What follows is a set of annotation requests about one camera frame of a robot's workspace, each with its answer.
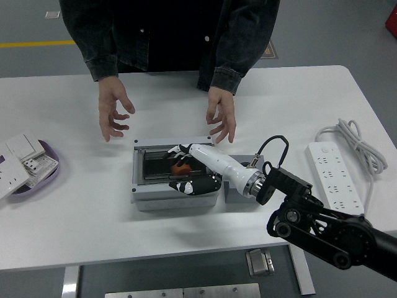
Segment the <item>person's right hand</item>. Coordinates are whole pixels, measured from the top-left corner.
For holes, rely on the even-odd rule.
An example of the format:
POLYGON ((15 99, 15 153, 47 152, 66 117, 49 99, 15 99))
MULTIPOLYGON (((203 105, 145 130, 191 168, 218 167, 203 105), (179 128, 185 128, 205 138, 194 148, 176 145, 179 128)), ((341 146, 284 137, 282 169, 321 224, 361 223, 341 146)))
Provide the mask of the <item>person's right hand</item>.
POLYGON ((99 127, 106 142, 112 137, 123 137, 129 126, 121 124, 135 113, 135 107, 127 96, 122 81, 116 76, 100 79, 99 86, 99 127))

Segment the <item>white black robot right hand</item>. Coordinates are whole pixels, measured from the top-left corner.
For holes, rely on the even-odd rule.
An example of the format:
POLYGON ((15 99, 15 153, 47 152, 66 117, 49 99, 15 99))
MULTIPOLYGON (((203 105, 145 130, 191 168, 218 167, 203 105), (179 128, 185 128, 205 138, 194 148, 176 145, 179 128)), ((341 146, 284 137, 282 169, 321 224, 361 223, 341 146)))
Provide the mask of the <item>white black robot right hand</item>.
POLYGON ((265 180, 264 175, 254 167, 257 158, 244 166, 231 156, 208 145, 196 143, 176 145, 168 150, 164 157, 173 157, 177 166, 196 159, 225 181, 233 183, 237 192, 245 197, 256 197, 265 180))

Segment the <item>person's left hand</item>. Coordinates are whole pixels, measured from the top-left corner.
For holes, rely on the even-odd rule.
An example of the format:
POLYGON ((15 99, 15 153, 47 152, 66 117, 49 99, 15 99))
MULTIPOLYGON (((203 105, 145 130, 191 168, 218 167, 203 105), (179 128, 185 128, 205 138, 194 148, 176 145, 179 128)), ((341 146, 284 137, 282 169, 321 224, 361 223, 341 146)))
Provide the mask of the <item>person's left hand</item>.
POLYGON ((225 138, 233 143, 236 132, 236 118, 234 98, 231 92, 214 86, 209 89, 206 121, 208 125, 218 125, 210 131, 210 135, 218 134, 215 143, 220 143, 225 138))

